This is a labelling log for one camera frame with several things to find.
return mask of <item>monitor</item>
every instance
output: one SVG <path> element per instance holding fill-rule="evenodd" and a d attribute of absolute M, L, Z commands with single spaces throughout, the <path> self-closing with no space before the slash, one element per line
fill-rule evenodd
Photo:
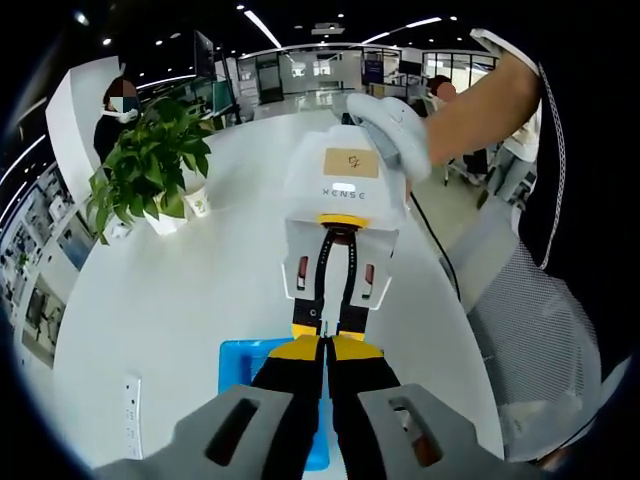
<path fill-rule="evenodd" d="M 398 71 L 400 73 L 406 73 L 407 75 L 422 75 L 422 64 L 417 62 L 407 62 L 405 60 L 400 60 L 400 66 L 398 67 Z"/>
<path fill-rule="evenodd" d="M 196 30 L 194 32 L 193 48 L 196 76 L 215 80 L 216 68 L 213 56 L 213 42 Z"/>

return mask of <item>white desk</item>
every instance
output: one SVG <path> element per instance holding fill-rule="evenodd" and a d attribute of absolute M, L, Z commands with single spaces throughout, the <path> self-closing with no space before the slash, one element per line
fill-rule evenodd
<path fill-rule="evenodd" d="M 293 302 L 284 296 L 280 266 L 282 183 L 301 136 L 336 122 L 320 111 L 223 130 L 209 141 L 216 211 L 168 237 L 142 224 L 91 252 L 67 305 L 54 364 L 57 421 L 90 466 L 125 455 L 125 372 L 142 377 L 148 455 L 169 442 L 178 419 L 216 395 L 221 342 L 290 335 Z M 346 276 L 346 252 L 334 250 L 325 318 L 337 318 Z M 393 262 L 395 277 L 382 308 L 369 316 L 368 340 L 384 348 L 402 382 L 421 383 L 471 419 L 480 444 L 502 456 L 480 351 L 411 217 Z M 332 463 L 330 471 L 339 471 L 339 461 Z"/>

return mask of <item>blue box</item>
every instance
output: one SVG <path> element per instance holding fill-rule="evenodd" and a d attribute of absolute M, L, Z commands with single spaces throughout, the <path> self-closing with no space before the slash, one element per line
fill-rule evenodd
<path fill-rule="evenodd" d="M 220 345 L 218 368 L 218 393 L 232 385 L 250 385 L 264 365 L 269 352 L 293 338 L 274 340 L 228 340 Z M 313 445 L 307 458 L 306 471 L 324 470 L 329 466 L 329 443 L 324 429 L 322 409 L 319 413 L 318 431 L 313 436 Z"/>

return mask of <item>chair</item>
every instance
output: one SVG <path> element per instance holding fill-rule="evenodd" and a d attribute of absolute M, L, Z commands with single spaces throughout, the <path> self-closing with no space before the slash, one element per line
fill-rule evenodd
<path fill-rule="evenodd" d="M 588 424 L 602 383 L 591 322 L 564 282 L 534 264 L 510 217 L 511 207 L 491 198 L 449 256 L 493 387 L 505 458 L 522 462 Z"/>

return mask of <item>glass wall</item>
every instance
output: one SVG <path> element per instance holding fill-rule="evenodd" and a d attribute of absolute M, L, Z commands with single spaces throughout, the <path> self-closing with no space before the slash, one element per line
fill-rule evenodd
<path fill-rule="evenodd" d="M 471 53 L 426 52 L 423 54 L 425 76 L 444 75 L 451 79 L 458 93 L 464 92 L 495 68 L 497 59 Z"/>

